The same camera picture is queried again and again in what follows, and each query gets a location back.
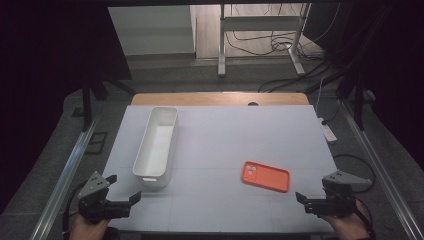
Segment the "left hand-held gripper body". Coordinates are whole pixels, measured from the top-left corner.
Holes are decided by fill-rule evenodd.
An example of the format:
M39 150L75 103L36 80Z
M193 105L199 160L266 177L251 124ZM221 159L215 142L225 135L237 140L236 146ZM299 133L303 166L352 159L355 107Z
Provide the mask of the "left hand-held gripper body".
M95 171L78 194L78 213L92 224L102 220L125 218L132 205L127 201L110 201L106 198L111 186Z

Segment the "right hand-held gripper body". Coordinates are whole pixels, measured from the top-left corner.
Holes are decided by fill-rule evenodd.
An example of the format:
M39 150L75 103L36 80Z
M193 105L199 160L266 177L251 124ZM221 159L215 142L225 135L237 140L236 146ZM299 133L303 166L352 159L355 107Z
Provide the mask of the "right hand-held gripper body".
M322 178L324 199L304 197L305 212L317 216L345 217L353 213L356 197L353 185L371 186L370 179L364 179L350 173L337 170Z

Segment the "orange phone case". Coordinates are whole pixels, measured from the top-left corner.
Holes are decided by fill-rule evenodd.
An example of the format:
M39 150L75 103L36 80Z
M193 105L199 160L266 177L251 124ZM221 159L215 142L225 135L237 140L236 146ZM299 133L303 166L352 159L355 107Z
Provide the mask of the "orange phone case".
M283 193L288 192L290 187L287 170L252 161L244 163L241 179L247 184Z

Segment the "person's right hand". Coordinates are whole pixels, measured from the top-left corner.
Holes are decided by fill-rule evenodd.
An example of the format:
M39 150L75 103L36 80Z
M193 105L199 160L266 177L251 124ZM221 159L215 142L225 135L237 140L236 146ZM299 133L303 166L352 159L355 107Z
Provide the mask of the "person's right hand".
M338 218L334 216L322 216L334 230L339 240L360 240L369 238L365 224L356 215Z

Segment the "person's left hand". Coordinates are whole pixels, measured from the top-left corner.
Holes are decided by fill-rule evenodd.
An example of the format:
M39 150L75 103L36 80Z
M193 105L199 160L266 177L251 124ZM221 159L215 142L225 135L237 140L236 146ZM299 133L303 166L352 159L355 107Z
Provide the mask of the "person's left hand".
M69 240L102 240L108 224L109 220L91 224L82 215L77 214L72 223Z

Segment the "white plastic storage box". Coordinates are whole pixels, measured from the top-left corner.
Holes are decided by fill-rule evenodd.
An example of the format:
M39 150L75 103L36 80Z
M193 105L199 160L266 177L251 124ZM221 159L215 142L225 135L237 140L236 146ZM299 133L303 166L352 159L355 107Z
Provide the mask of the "white plastic storage box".
M160 189L168 185L178 126L176 108L155 107L151 110L132 169L143 187Z

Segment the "white power strip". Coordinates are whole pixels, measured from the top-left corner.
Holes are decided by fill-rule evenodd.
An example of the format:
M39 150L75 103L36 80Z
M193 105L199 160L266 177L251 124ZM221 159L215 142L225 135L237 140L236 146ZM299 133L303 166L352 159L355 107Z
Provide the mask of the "white power strip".
M336 142L337 137L335 136L333 131L330 129L330 127L327 124L324 123L324 119L319 118L318 122L319 122L320 129L323 132L323 135L324 135L326 141L327 142Z

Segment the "black metal stand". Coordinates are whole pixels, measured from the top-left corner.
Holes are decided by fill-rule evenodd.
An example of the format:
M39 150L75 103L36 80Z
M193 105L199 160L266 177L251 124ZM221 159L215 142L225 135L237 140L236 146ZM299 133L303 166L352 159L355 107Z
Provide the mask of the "black metal stand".
M363 126L363 104L364 104L364 79L361 76L349 76L346 74L336 90L339 99L347 99L351 92L354 92L354 112L353 119L360 130Z
M86 132L93 121L92 111L91 111L91 94L94 94L97 100L106 100L108 92L104 86L105 82L112 84L113 86L121 89L122 91L128 93L130 96L135 96L137 94L136 90L125 85L124 83L111 78L110 76L102 73L95 72L92 76L84 75L81 79L82 81L82 98L83 98L83 117L84 125L83 132Z

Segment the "white table mat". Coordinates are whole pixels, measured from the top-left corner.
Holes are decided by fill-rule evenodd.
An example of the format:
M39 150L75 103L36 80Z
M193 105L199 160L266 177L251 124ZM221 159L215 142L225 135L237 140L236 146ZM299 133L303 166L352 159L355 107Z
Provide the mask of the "white table mat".
M170 182L159 190L144 188L133 172L150 112L141 106L126 109L105 167L105 175L118 177L109 199L142 194L129 217L112 226L172 233L330 231L295 197L323 197L321 179L336 169L312 106L179 107ZM287 170L288 192L244 183L247 161Z

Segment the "wooden table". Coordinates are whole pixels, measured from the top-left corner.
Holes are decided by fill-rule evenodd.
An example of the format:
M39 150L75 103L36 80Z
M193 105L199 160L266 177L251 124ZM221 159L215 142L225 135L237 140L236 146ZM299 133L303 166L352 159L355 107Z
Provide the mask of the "wooden table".
M132 106L276 106L309 105L303 93L193 92L139 93Z

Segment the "dark curtain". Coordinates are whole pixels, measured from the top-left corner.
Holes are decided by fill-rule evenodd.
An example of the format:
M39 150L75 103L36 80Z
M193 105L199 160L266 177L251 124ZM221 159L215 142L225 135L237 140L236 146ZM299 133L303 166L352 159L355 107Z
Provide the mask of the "dark curtain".
M131 73L108 6L0 0L0 214L49 141L65 98Z
M383 6L391 9L360 63L373 111L424 170L424 0L334 0L311 5L304 36L337 64L353 59Z

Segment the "white cabinet panel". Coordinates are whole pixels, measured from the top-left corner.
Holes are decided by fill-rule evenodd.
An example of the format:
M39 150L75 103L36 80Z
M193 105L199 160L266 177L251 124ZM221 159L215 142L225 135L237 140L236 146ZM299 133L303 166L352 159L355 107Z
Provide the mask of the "white cabinet panel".
M109 7L124 54L194 52L189 6Z

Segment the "aluminium rail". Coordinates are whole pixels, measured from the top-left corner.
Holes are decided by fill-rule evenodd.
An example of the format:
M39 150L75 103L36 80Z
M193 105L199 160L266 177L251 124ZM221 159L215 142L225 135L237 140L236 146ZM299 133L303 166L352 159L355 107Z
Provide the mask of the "aluminium rail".
M394 181L391 179L366 132L361 130L355 122L352 108L346 103L342 103L341 109L357 141L359 142L362 151L369 160L370 165L373 167L378 178L378 182L380 183L385 195L387 196L388 201L396 213L409 240L424 240L424 231L419 226L405 198L395 186Z
M80 133L29 240L47 239L98 121L96 114Z

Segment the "white metal desk frame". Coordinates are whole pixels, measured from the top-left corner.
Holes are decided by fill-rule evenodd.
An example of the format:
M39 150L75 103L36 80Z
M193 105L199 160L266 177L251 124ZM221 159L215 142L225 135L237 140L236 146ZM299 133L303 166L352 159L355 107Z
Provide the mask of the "white metal desk frame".
M269 31L271 40L272 52L277 50L276 40L283 38L286 35L293 34L289 38L289 43L284 43L283 46L287 50L291 62L298 76L305 76L306 72L300 62L298 47L300 46L300 37L304 29L309 3L303 3L298 16L225 16L225 5L220 5L220 39L218 53L218 76L226 75L226 54L225 42L228 32L265 32Z

